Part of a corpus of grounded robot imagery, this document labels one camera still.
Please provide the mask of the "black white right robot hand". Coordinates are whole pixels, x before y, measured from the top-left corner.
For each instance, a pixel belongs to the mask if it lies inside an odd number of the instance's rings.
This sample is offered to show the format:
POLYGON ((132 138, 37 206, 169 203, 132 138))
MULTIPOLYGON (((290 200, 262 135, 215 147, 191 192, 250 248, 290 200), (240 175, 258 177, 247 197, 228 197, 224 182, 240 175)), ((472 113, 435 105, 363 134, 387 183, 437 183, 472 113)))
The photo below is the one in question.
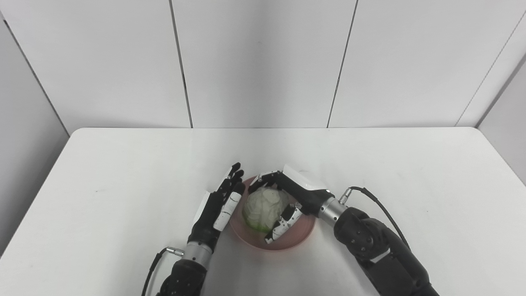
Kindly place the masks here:
POLYGON ((318 216, 323 203, 334 195, 325 184, 308 171, 301 171, 289 164, 280 171, 261 173, 248 188, 254 193, 261 187, 275 187, 294 198, 295 202, 284 208, 280 217, 265 235, 265 243, 271 244, 281 238, 303 215, 318 216))

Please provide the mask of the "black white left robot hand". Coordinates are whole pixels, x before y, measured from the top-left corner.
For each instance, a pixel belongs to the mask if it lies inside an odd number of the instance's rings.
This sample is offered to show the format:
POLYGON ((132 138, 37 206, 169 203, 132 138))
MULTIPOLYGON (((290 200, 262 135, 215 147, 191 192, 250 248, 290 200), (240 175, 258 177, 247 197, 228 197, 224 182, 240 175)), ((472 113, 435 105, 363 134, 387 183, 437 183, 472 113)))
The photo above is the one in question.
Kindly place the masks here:
POLYGON ((215 250, 222 231, 229 223, 246 189, 242 182, 243 176, 241 164, 233 164, 218 189, 209 194, 200 217, 191 229, 188 243, 196 242, 206 245, 212 252, 215 250))

